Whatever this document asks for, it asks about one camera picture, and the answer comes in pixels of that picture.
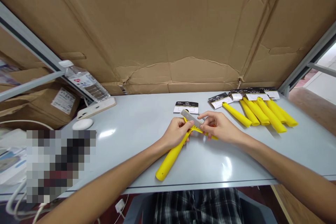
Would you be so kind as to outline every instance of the yellow plastic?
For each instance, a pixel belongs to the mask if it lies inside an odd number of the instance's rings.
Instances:
[[[275,114],[275,116],[280,120],[281,123],[285,123],[286,119],[285,117],[281,114],[280,110],[278,109],[277,105],[275,104],[274,101],[269,100],[265,101],[269,109]]]
[[[284,118],[286,119],[286,124],[289,127],[295,127],[298,125],[298,123],[289,114],[287,114],[287,112],[283,110],[278,104],[276,104],[274,101],[272,101],[272,103],[278,108],[278,110],[284,116]]]
[[[268,122],[265,122],[265,123],[261,123],[262,126],[267,126],[267,125],[270,125],[271,123],[268,121]]]
[[[203,133],[203,131],[201,129],[197,128],[195,125],[193,125],[190,128],[189,132],[187,132],[185,134],[185,136],[183,137],[183,139],[179,143],[179,145],[169,151],[169,153],[167,154],[166,158],[162,162],[161,166],[157,170],[155,176],[156,176],[156,178],[158,180],[163,181],[165,179],[165,177],[167,176],[168,172],[172,168],[175,160],[177,159],[177,156],[179,155],[179,153],[180,153],[180,151],[181,151],[184,143],[186,142],[186,140],[188,139],[188,137],[189,137],[189,135],[190,135],[190,133],[192,131],[197,131],[199,133]],[[218,137],[216,137],[216,136],[212,136],[211,138],[214,139],[214,140],[218,140]]]
[[[270,123],[272,124],[273,128],[278,132],[278,133],[284,133],[287,131],[286,127],[282,125],[280,120],[275,116],[275,114],[269,109],[269,107],[266,106],[264,101],[258,97],[258,105],[259,107],[263,110],[265,115],[269,118]]]
[[[253,114],[252,110],[250,109],[250,107],[246,104],[246,102],[244,102],[243,100],[239,100],[241,106],[243,107],[245,114],[247,116],[247,118],[250,119],[250,121],[252,122],[252,126],[258,126],[260,125],[259,120],[257,119],[256,115]]]
[[[246,102],[246,104],[249,106],[252,112],[259,119],[261,125],[269,122],[269,118],[263,113],[263,111],[258,105],[254,104],[252,101],[247,100],[245,97],[243,97],[243,100],[244,102]]]
[[[227,103],[222,103],[222,106],[230,112],[231,115],[233,115],[238,121],[240,121],[245,127],[250,127],[252,122],[251,120],[247,119],[244,115],[239,113],[237,110],[235,110],[233,107],[231,107]]]

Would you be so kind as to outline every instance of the plaid pants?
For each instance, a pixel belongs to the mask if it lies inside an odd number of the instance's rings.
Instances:
[[[154,223],[243,224],[236,188],[156,193]]]

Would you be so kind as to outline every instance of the white mouse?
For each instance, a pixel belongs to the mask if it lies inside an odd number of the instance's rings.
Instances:
[[[77,122],[72,126],[73,130],[86,130],[87,128],[90,128],[91,125],[93,124],[93,120],[90,118],[82,119]]]

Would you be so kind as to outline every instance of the metal frame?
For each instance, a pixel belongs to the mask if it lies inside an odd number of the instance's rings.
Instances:
[[[57,55],[53,53],[53,51],[51,51],[31,30],[29,30],[2,2],[0,2],[0,26],[39,60],[46,64],[52,71],[54,71],[52,74],[0,93],[0,102],[58,77],[61,77],[69,83],[74,89],[80,92],[84,98],[89,101],[93,101],[89,96],[64,77],[65,69],[59,65],[61,59],[57,57]]]
[[[327,30],[320,40],[307,53],[300,64],[290,74],[290,76],[279,87],[278,91],[288,96],[289,91],[301,80],[310,69],[314,68],[320,72],[336,77],[336,71],[316,64],[318,60],[332,47],[336,42],[336,22]]]

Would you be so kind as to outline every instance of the paper label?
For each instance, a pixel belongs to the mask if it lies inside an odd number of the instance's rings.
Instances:
[[[264,90],[260,89],[259,87],[243,89],[243,92],[248,100],[257,100],[258,97],[263,100],[270,100],[269,96],[264,92]]]
[[[233,101],[242,100],[243,98],[242,89],[233,89],[230,91],[230,94]]]
[[[222,93],[220,95],[209,98],[209,102],[212,104],[212,106],[215,109],[218,109],[219,107],[222,106],[223,102],[229,104],[229,103],[232,103],[233,100],[227,93]]]
[[[280,99],[280,95],[275,87],[259,87],[273,100]]]
[[[178,101],[174,107],[174,113],[181,113],[184,109],[190,114],[198,114],[198,103],[191,101]]]
[[[66,114],[70,114],[71,109],[75,103],[76,98],[61,87],[51,105],[63,111]]]
[[[71,81],[79,88],[86,88],[94,85],[97,82],[96,79],[90,73],[87,73],[78,78],[71,78],[69,79],[69,81]]]

